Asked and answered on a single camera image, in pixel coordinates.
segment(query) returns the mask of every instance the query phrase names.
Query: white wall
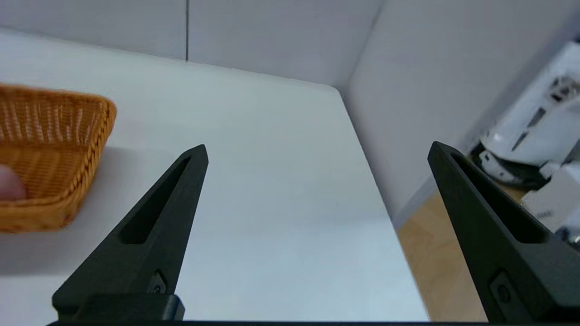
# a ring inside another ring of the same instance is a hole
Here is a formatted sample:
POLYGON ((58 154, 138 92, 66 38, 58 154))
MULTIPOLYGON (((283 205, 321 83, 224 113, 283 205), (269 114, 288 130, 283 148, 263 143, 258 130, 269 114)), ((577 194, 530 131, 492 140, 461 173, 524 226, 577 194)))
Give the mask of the white wall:
POLYGON ((494 99, 578 3, 386 1, 346 96, 395 226, 430 183, 431 143, 465 150, 486 112, 501 109, 494 99))
POLYGON ((186 0, 0 0, 0 26, 185 60, 186 0))
POLYGON ((383 0, 190 0, 188 59, 347 84, 383 0))

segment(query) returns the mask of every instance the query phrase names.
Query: screw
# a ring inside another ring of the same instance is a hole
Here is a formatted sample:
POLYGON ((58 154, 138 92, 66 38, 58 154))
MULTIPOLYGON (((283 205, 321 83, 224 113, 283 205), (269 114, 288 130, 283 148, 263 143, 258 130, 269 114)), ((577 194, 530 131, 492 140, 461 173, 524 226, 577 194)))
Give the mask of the screw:
POLYGON ((505 302, 505 303, 508 303, 512 299, 512 296, 509 293, 508 287, 503 285, 503 284, 498 286, 498 296, 499 296, 499 300, 501 302, 505 302))

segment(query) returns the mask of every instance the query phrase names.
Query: table surface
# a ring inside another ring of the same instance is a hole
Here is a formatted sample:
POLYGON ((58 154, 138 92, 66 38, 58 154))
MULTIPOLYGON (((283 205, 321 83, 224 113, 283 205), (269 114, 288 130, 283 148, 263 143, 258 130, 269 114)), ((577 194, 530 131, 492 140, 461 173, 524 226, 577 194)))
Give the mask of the table surface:
POLYGON ((176 290, 186 319, 428 319, 336 89, 2 29, 0 82, 118 108, 77 218, 0 234, 3 325, 54 321, 52 293, 198 144, 209 166, 176 290))

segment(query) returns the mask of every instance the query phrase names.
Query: wicker basket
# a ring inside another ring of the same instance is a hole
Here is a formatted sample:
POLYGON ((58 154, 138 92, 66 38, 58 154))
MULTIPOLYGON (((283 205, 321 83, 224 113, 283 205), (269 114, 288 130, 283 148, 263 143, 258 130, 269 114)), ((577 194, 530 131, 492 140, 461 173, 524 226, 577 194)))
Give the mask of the wicker basket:
POLYGON ((0 232, 56 230, 74 218, 116 114, 105 97, 0 84, 0 164, 28 192, 0 201, 0 232))

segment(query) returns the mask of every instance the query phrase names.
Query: basket rim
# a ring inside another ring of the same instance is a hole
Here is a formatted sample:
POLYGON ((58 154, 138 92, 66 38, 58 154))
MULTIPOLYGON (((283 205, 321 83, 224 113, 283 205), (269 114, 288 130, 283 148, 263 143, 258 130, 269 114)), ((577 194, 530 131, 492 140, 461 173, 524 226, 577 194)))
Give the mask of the basket rim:
POLYGON ((83 93, 83 92, 75 92, 71 90, 61 90, 61 89, 49 89, 49 88, 42 88, 42 87, 30 87, 25 85, 11 85, 11 84, 2 84, 0 83, 0 88, 4 89, 13 89, 17 92, 24 92, 24 93, 45 93, 45 94, 52 94, 52 95, 59 95, 59 96, 67 96, 73 97, 77 99, 83 100, 90 100, 93 102, 101 102, 105 105, 102 108, 102 113, 100 115, 99 120, 97 121, 97 125, 99 126, 99 130, 94 133, 92 136, 88 150, 86 151, 85 158, 82 161, 82 164, 77 169, 77 172, 72 177, 72 180, 69 186, 64 189, 61 193, 50 196, 50 197, 43 197, 43 198, 30 198, 25 200, 18 200, 18 201, 0 201, 0 208, 2 207, 30 207, 30 206, 48 206, 58 204, 62 201, 65 201, 68 197, 74 196, 75 192, 86 182, 86 177, 89 170, 89 165, 92 163, 94 159, 99 160, 101 152, 104 149, 104 144, 101 146, 101 150, 99 151, 99 141, 101 137, 103 137, 103 143, 107 142, 108 137, 111 135, 113 131, 113 125, 115 123, 115 118, 117 117, 117 107, 115 103, 102 95, 95 95, 90 93, 83 93), (108 128, 108 120, 111 120, 111 126, 108 128))

